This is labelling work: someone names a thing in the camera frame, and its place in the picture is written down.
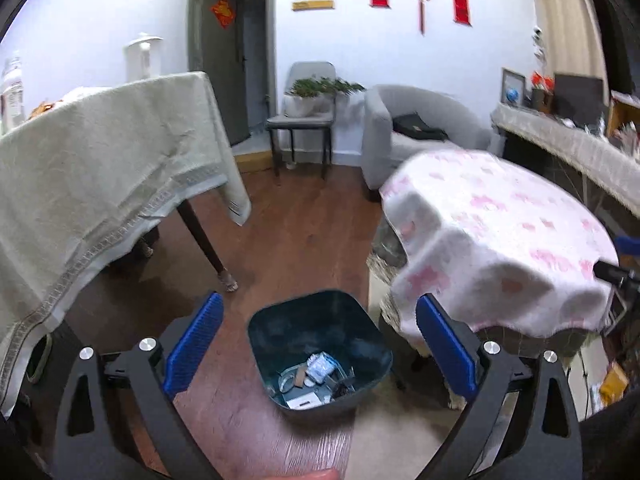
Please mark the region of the pink floral tablecloth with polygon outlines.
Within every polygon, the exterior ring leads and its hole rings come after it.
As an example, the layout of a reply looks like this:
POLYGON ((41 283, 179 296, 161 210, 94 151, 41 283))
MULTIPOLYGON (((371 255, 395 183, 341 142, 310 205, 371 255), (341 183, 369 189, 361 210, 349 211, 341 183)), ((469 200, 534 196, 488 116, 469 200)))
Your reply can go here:
POLYGON ((614 244, 554 183, 487 152, 445 150, 404 162, 381 196, 407 256, 384 316, 410 344, 423 342, 416 302, 426 292, 474 332, 544 339, 605 326, 613 292, 592 267, 618 261, 614 244))

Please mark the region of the wooden bookshelf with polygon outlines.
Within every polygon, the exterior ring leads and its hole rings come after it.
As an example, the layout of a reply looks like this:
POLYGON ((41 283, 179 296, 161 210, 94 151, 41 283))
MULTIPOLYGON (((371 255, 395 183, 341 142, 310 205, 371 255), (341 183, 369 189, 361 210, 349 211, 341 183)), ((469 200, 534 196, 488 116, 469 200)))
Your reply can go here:
POLYGON ((610 105, 608 106, 608 122, 606 123, 605 136, 610 138, 616 130, 620 130, 629 124, 639 127, 640 100, 636 96, 612 91, 610 105))

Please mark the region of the red wall banner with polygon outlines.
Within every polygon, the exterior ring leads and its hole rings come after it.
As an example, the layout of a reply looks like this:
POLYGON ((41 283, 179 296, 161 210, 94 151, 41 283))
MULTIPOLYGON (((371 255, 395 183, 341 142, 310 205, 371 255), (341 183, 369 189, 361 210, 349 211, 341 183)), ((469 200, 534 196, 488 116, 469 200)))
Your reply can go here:
POLYGON ((454 0, 454 21, 461 25, 471 25, 469 0, 454 0))

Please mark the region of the white box in bin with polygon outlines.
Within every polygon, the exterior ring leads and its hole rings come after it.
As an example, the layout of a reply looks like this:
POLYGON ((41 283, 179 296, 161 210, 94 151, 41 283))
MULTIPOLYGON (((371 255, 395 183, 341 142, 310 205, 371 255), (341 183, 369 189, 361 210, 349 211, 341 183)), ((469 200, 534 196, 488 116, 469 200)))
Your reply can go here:
POLYGON ((301 396, 296 396, 296 398, 292 398, 286 401, 286 405, 290 410, 294 411, 306 411, 311 410, 312 408, 318 408, 323 405, 322 400, 318 397, 318 394, 315 392, 305 393, 301 396))

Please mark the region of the beige fringed tablecloth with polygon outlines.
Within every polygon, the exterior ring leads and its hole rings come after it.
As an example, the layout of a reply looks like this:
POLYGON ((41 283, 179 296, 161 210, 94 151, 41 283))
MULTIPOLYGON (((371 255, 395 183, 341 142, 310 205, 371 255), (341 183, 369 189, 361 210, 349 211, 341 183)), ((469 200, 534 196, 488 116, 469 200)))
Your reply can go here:
POLYGON ((1 140, 1 411, 32 349, 78 294, 185 200, 217 191, 252 211, 212 84, 201 72, 104 89, 1 140))

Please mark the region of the black monitor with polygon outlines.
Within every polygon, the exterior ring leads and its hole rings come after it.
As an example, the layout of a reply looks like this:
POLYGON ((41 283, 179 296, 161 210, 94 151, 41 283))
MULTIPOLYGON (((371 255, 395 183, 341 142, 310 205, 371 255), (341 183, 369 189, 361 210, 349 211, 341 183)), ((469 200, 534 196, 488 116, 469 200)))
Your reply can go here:
POLYGON ((604 111, 603 92, 601 78, 555 73, 552 113, 578 127, 593 126, 604 111))

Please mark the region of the beige curtain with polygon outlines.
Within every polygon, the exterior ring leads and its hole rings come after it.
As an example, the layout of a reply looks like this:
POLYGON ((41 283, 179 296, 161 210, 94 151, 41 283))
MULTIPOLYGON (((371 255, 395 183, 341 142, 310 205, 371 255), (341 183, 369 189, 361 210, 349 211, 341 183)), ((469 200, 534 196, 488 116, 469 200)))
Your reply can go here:
POLYGON ((535 8, 541 30, 542 73, 599 78, 602 101, 607 103, 608 76, 592 0, 535 0, 535 8))

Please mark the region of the red orange ornament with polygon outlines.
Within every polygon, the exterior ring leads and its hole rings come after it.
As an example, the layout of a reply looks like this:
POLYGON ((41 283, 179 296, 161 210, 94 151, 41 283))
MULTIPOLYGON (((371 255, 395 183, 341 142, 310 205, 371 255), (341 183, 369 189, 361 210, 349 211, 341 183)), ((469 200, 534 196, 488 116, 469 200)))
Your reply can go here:
POLYGON ((552 77, 544 76, 539 72, 533 72, 530 76, 533 90, 542 90, 547 93, 554 91, 554 79, 552 77))

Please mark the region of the beige lace sideboard runner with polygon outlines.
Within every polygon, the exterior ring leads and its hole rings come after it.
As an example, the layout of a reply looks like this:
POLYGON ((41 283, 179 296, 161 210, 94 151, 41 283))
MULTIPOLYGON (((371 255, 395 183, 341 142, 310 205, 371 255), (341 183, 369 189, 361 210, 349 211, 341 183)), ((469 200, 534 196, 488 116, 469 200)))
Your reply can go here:
POLYGON ((497 128, 562 159, 639 217, 639 164, 608 141, 568 128, 546 115, 502 103, 490 119, 497 128))

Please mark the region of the clear plastic bottle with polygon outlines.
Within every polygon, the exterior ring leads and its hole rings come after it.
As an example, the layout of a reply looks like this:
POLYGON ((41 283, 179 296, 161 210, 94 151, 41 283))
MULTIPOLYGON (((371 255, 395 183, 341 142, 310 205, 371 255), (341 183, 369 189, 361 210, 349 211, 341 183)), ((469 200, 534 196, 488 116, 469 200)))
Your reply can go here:
POLYGON ((6 60, 1 85, 1 125, 7 134, 25 120, 22 61, 14 55, 6 60))

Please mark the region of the red diamond door sticker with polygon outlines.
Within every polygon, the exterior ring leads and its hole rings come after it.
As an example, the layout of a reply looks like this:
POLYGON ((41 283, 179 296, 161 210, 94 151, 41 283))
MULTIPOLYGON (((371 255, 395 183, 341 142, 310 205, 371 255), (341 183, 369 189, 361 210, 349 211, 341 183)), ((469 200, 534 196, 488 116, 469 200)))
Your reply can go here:
POLYGON ((236 19, 235 7, 230 0, 217 0, 210 7, 210 12, 215 15, 215 18, 223 29, 230 27, 236 19))

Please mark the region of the dark teal trash bin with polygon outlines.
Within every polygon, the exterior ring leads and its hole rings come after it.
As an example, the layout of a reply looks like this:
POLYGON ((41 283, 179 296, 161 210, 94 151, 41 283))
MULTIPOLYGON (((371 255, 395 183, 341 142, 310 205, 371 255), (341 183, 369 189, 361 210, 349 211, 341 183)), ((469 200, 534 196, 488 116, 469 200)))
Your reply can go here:
POLYGON ((265 392, 298 424, 329 422, 353 410, 388 374, 393 353, 359 301, 338 289, 320 290, 255 313, 247 337, 265 392), (312 355, 326 352, 337 368, 322 384, 306 375, 312 355), (315 392, 323 405, 290 410, 286 401, 315 392))

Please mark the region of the framed globe picture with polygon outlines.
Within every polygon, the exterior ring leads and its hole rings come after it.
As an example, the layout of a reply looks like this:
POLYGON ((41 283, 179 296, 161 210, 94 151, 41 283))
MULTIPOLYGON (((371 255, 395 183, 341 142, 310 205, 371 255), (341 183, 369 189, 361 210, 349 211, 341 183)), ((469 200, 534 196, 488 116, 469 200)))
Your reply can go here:
POLYGON ((519 107, 524 104, 526 78, 504 68, 502 70, 500 102, 509 106, 519 107))

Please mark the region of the grey chair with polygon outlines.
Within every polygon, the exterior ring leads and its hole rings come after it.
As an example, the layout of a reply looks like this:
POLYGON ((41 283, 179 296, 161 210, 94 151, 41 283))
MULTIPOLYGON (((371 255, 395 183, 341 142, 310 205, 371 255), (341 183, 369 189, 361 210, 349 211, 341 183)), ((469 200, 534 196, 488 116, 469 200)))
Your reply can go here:
POLYGON ((270 141, 272 168, 277 177, 280 176, 280 166, 283 164, 278 132, 285 130, 290 134, 290 156, 294 164, 294 131, 318 130, 322 134, 321 177, 326 178, 333 157, 335 99, 320 90, 309 90, 309 88, 311 81, 328 81, 335 76, 335 67, 330 62, 306 61, 292 64, 286 78, 282 112, 268 118, 265 126, 270 141))

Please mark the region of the blue white packet in bin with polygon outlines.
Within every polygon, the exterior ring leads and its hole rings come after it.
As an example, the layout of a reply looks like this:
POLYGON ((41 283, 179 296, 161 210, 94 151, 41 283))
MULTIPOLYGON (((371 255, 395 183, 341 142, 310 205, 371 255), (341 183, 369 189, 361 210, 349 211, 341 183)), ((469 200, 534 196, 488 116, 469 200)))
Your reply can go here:
POLYGON ((307 359, 306 367, 306 375, 316 384, 322 384, 336 370, 337 362, 326 352, 320 352, 307 359))

